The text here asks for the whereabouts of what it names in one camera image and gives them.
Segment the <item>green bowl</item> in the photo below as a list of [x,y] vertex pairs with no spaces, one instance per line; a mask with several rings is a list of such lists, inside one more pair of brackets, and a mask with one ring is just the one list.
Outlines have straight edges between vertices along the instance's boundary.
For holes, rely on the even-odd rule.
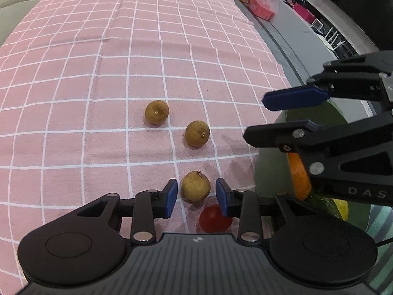
[[[342,111],[332,100],[328,100],[318,107],[282,111],[275,122],[285,123],[295,120],[310,120],[326,127],[347,123]],[[296,197],[287,154],[280,152],[278,148],[262,148],[259,150],[254,177],[256,193],[260,197],[272,198],[277,192],[287,192]],[[368,228],[371,205],[326,198],[313,194],[312,191],[303,201],[362,230]]]

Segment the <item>red cherry tomato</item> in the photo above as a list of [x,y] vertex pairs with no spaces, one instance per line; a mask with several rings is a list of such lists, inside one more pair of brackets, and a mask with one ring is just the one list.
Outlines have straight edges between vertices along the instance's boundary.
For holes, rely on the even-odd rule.
[[200,214],[199,226],[207,233],[227,231],[232,225],[232,218],[223,216],[218,204],[206,207]]

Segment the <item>pale longan near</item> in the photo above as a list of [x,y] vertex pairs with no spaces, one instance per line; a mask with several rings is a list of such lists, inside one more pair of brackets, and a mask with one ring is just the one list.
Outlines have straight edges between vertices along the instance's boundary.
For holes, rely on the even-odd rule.
[[189,203],[202,203],[211,192],[209,179],[201,171],[191,171],[181,180],[181,197]]

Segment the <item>brown longan middle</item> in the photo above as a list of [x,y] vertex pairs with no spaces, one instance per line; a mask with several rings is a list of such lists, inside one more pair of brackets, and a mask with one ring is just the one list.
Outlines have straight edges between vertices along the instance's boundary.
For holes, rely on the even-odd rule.
[[200,148],[206,144],[210,136],[210,129],[207,123],[202,120],[194,120],[185,131],[186,143],[194,148]]

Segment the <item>brown longan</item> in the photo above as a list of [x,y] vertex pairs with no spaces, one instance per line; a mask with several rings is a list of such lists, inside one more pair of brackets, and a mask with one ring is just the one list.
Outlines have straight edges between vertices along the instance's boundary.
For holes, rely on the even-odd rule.
[[210,129],[207,123],[202,120],[194,120],[185,131],[186,143],[194,148],[200,148],[206,144],[210,136]]
[[161,125],[167,120],[169,112],[169,106],[166,104],[166,102],[162,100],[156,100],[150,102],[147,105],[144,111],[144,116],[147,122],[150,124]]

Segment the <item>magenta box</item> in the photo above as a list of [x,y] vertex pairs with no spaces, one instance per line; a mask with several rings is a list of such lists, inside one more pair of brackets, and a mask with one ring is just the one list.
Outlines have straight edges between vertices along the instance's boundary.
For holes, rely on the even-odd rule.
[[295,3],[293,6],[293,9],[295,12],[297,12],[301,18],[303,18],[306,22],[309,24],[312,24],[315,20],[315,16],[305,7],[303,7],[299,3]]

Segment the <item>pink box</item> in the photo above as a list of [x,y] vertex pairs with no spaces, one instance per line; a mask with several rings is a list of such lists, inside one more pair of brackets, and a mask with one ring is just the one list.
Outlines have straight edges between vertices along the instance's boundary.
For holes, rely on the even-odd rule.
[[271,4],[268,0],[250,0],[248,7],[254,15],[265,21],[269,21],[274,15],[274,11],[271,10]]

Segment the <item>brown longan far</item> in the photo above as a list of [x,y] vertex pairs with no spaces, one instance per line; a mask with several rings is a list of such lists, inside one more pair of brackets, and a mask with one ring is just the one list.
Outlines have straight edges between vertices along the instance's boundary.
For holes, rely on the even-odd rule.
[[156,100],[150,102],[147,105],[144,111],[144,116],[147,122],[150,124],[161,125],[167,120],[169,112],[169,106],[166,104],[166,102],[162,100]]

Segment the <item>pink checkered tablecloth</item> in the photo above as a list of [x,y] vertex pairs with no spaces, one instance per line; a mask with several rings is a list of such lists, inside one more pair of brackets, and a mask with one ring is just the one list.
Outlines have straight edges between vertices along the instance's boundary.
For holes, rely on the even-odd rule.
[[[26,282],[27,233],[104,194],[191,171],[254,188],[242,134],[276,119],[261,99],[287,85],[234,0],[41,0],[1,47],[1,293]],[[144,116],[156,100],[161,125]],[[194,120],[210,129],[200,148]]]

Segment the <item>black television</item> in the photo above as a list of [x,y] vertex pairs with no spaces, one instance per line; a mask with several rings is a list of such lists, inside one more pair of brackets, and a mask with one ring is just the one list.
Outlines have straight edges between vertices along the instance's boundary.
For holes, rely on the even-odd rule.
[[392,0],[331,0],[379,50],[392,49]]

